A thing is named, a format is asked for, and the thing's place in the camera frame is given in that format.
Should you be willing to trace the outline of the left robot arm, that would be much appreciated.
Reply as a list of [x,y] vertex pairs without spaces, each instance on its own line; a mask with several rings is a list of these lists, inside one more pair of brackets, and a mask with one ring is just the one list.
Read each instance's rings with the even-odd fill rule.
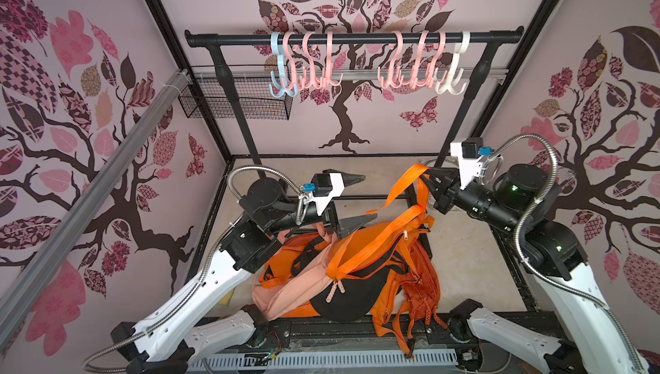
[[234,169],[230,191],[242,209],[214,243],[202,269],[164,305],[139,322],[122,322],[112,332],[127,361],[125,373],[185,373],[200,360],[247,343],[267,321],[254,305],[205,325],[200,320],[220,299],[252,277],[283,244],[282,231],[323,219],[326,208],[346,188],[365,177],[325,169],[297,186],[262,165]]

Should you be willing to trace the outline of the bright orange waist bag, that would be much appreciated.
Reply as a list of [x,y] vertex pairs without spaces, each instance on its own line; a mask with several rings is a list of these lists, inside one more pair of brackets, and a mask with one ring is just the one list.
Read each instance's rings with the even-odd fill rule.
[[421,176],[429,168],[415,164],[391,189],[386,203],[391,204],[409,186],[417,186],[417,202],[398,218],[355,231],[339,239],[332,248],[327,276],[336,282],[344,279],[366,279],[383,267],[390,250],[398,250],[404,260],[410,260],[410,248],[419,236],[428,233],[434,219],[427,213],[427,194],[422,189]]

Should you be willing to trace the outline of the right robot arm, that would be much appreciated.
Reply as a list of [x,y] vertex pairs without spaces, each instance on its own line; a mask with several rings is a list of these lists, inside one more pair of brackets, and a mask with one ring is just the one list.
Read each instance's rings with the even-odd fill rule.
[[542,169],[528,164],[512,166],[498,178],[494,190],[476,181],[463,188],[456,168],[429,169],[422,177],[438,212],[462,209],[472,219],[487,223],[511,255],[528,259],[569,336],[560,339],[537,333],[500,317],[476,300],[466,299],[451,312],[452,338],[491,342],[542,373],[658,372],[658,367],[622,339],[576,235],[567,226],[546,218],[559,194],[558,185],[532,212],[520,238],[514,238],[524,209],[547,178]]

